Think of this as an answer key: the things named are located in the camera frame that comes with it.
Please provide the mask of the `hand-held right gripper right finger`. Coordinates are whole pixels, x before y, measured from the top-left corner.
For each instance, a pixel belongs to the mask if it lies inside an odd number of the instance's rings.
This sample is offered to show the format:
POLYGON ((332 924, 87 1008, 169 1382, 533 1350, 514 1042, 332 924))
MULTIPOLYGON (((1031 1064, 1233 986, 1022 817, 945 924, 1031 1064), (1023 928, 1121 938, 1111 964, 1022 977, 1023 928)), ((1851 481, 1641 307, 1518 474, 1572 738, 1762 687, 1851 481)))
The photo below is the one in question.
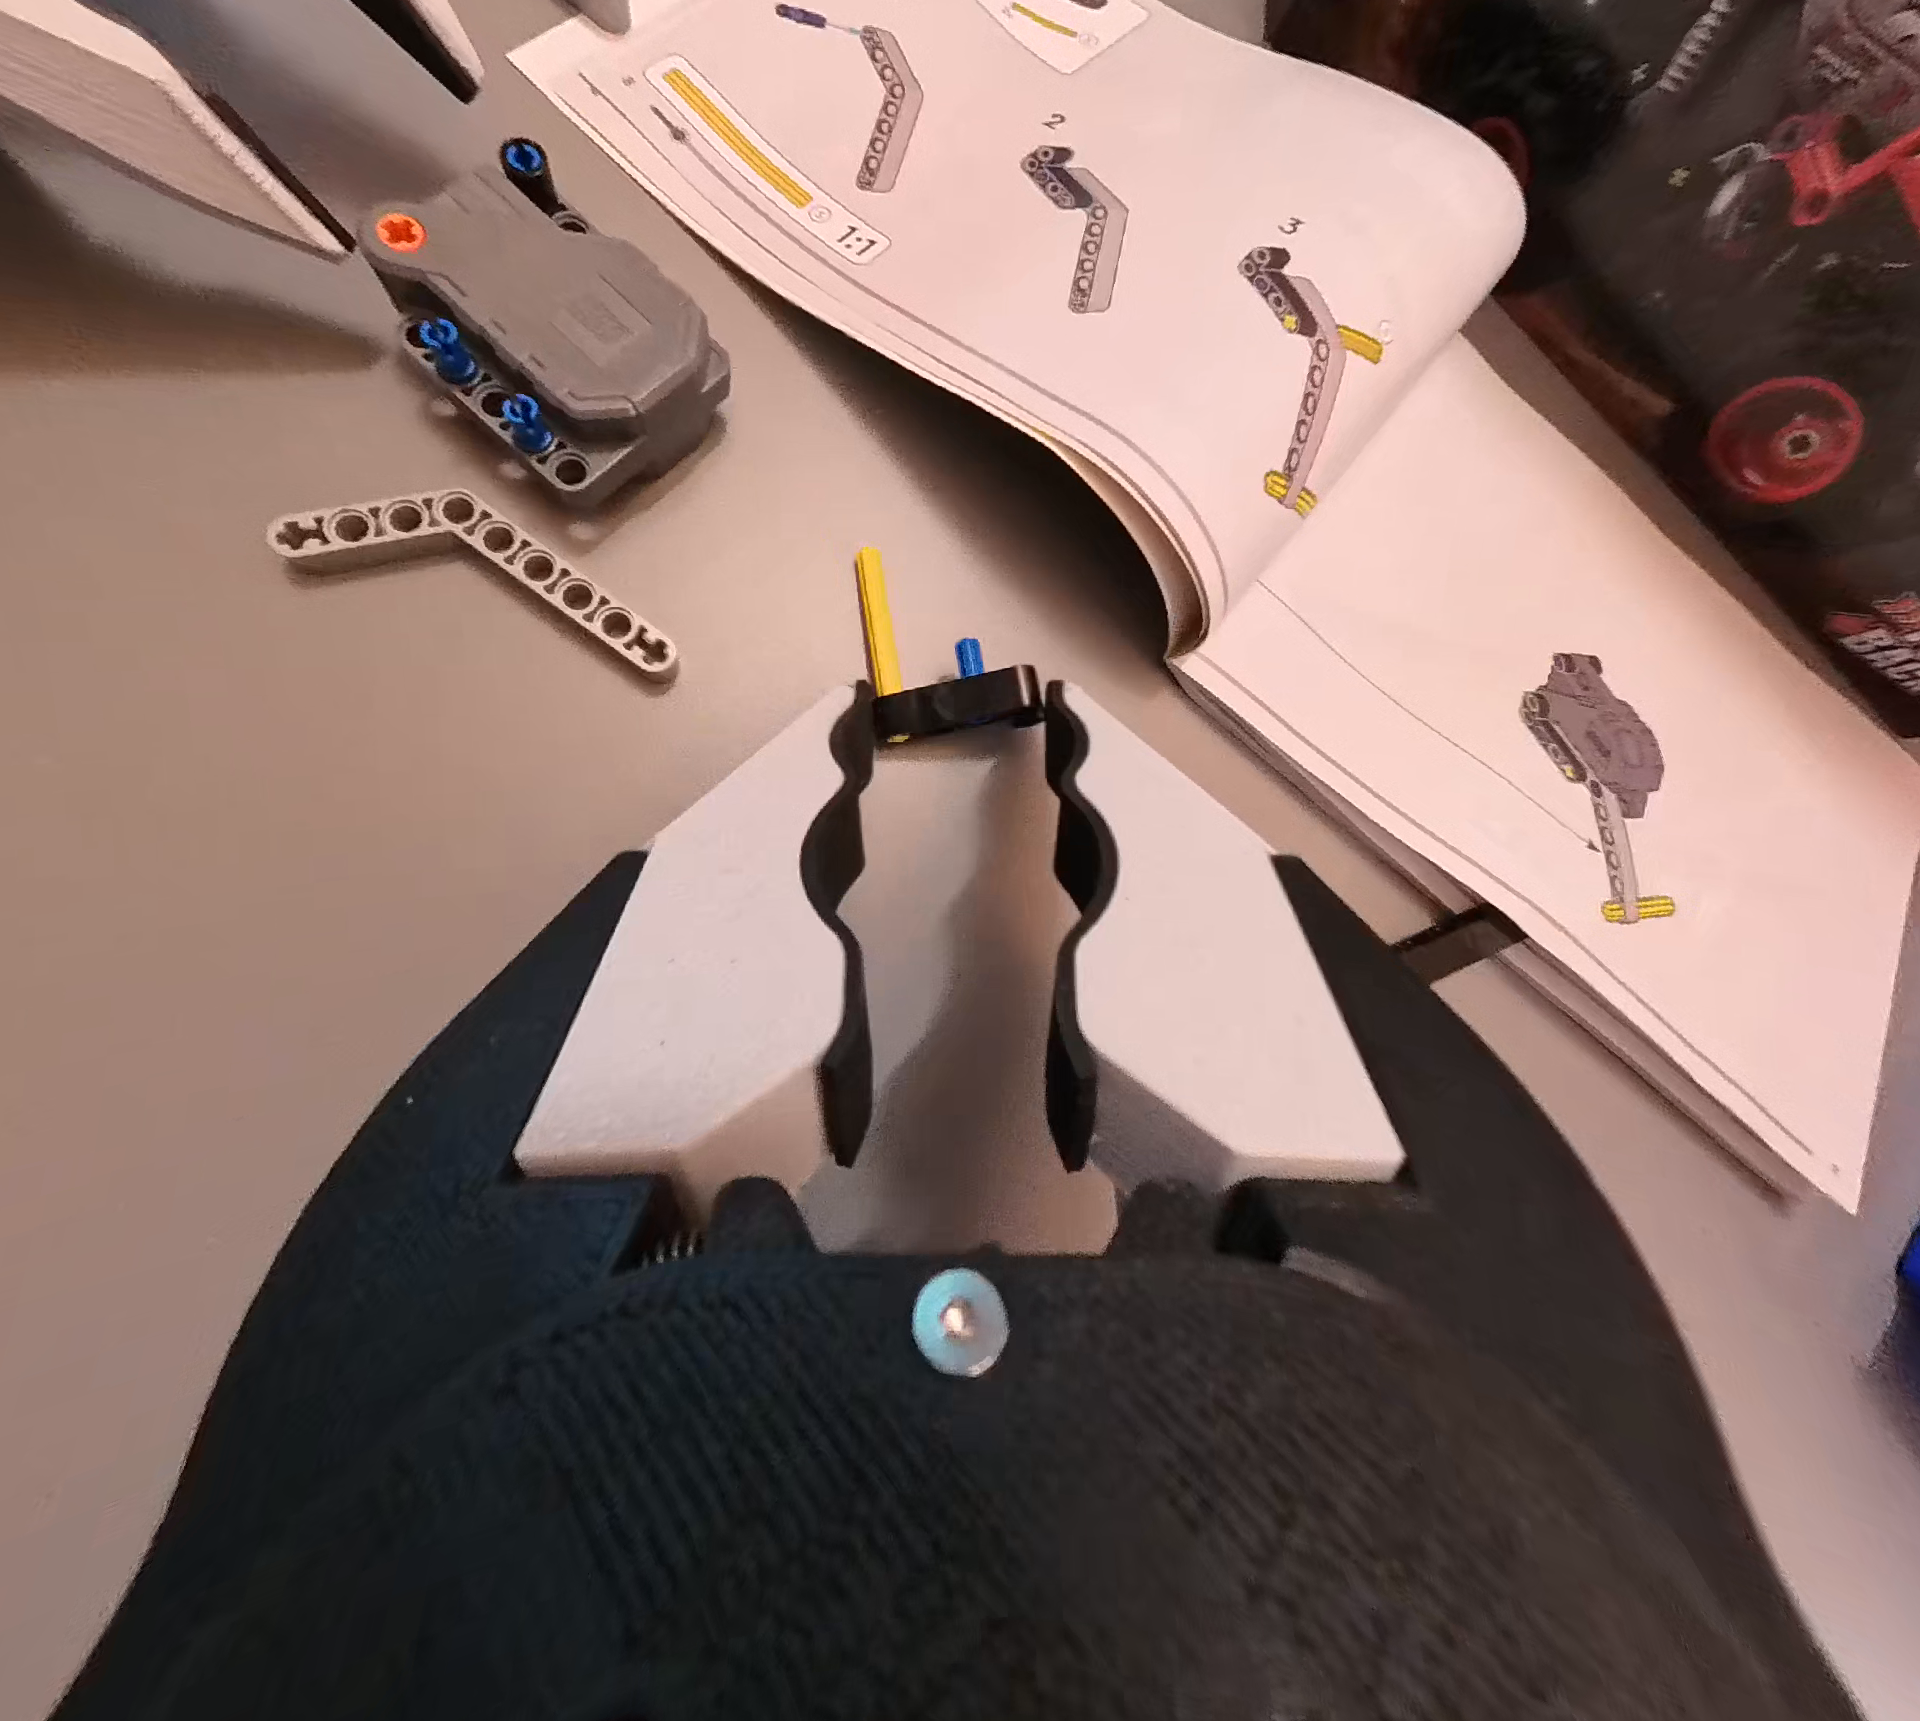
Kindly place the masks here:
POLYGON ((1046 689, 1043 771, 1073 906, 1043 1064, 1064 1168, 1391 1180, 1404 1145, 1267 843, 1073 683, 1046 689))

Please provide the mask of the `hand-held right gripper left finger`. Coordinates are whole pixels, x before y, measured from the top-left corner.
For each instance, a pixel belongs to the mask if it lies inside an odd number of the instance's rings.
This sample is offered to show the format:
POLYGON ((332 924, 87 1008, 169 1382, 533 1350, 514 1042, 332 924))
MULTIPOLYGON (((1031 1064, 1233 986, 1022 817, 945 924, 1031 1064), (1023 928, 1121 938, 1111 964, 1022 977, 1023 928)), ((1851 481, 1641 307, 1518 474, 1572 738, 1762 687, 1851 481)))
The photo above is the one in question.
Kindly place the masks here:
POLYGON ((873 1110, 859 798, 873 690, 807 706, 646 846, 518 1134, 530 1179, 802 1188, 850 1168, 873 1110))

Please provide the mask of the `black beam with yellow axle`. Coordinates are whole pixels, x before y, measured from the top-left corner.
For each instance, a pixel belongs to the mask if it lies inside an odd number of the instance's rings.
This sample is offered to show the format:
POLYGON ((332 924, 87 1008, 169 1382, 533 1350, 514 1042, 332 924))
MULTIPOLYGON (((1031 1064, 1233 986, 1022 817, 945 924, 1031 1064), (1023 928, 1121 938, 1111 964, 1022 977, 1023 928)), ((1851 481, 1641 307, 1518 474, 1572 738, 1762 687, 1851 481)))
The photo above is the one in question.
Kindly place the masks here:
POLYGON ((1037 726, 1043 723, 1043 689, 1034 669, 1014 665, 987 670, 975 639, 953 649, 955 672, 908 689, 899 670, 890 593, 879 551, 864 546, 853 557, 861 643, 873 689, 875 743, 899 746, 989 726, 1037 726))

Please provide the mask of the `grey desk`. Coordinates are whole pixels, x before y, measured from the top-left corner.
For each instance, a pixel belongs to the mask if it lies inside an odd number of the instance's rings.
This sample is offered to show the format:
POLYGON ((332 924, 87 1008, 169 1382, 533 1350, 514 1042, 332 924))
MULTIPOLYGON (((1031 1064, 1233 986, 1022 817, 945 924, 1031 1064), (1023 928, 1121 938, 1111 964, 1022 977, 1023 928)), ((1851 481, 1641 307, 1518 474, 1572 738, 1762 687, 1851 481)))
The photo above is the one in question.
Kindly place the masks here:
MULTIPOLYGON (((857 546, 908 670, 979 635, 1085 684, 1386 938, 1432 902, 1188 702, 1128 534, 1031 441, 717 266, 504 54, 551 0, 454 0, 445 106, 336 0, 342 97, 484 156, 539 136, 731 351, 683 471, 551 520, 396 370, 327 269, 22 145, 4 161, 4 1718, 43 1718, 126 1589, 302 1205, 398 1072, 611 853, 859 669, 857 546), (309 583, 270 520, 464 483, 672 635, 650 693, 466 560, 309 583)), ((1263 0, 1164 0, 1259 38, 1263 0)), ((832 1244, 1091 1246, 1043 1004, 1072 908, 1034 735, 884 759, 861 801, 878 1119, 807 1190, 832 1244)), ((1915 1378, 1886 1328, 1915 1218, 1911 1056, 1855 1216, 1782 1205, 1505 964, 1438 995, 1578 1148, 1681 1326, 1787 1582, 1870 1718, 1915 1718, 1915 1378)))

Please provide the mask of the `dark grey toy motor block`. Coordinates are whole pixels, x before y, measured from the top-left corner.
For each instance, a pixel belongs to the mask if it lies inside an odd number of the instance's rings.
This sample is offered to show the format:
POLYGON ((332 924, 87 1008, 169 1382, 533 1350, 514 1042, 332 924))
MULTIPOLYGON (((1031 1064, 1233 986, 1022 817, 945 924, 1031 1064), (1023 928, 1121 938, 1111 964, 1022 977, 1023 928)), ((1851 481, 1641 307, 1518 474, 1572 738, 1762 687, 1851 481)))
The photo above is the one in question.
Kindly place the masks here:
POLYGON ((707 439, 731 365, 691 294, 572 208, 551 162, 514 135, 442 190, 369 207, 353 238, 423 386, 592 513, 707 439))

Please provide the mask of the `open instruction booklet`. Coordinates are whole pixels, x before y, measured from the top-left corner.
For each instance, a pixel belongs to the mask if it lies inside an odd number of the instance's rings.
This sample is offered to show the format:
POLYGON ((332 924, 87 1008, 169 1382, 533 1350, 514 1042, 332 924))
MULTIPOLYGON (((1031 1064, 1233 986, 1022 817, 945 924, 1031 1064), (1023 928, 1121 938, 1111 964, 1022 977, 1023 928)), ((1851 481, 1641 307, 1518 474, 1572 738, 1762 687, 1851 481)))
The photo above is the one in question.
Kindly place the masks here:
POLYGON ((1858 1212, 1915 762, 1465 339, 1483 141, 1159 0, 627 0, 518 74, 807 317, 1039 441, 1188 696, 1858 1212))

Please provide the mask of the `dark toy set box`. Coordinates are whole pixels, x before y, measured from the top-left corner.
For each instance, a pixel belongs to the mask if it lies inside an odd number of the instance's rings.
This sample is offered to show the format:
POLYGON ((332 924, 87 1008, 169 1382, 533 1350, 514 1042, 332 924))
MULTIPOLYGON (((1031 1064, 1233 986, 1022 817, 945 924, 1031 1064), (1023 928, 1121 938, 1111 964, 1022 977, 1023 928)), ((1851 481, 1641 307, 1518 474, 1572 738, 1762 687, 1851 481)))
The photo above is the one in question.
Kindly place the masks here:
POLYGON ((1918 0, 1263 2, 1495 148, 1501 311, 1915 743, 1918 0))

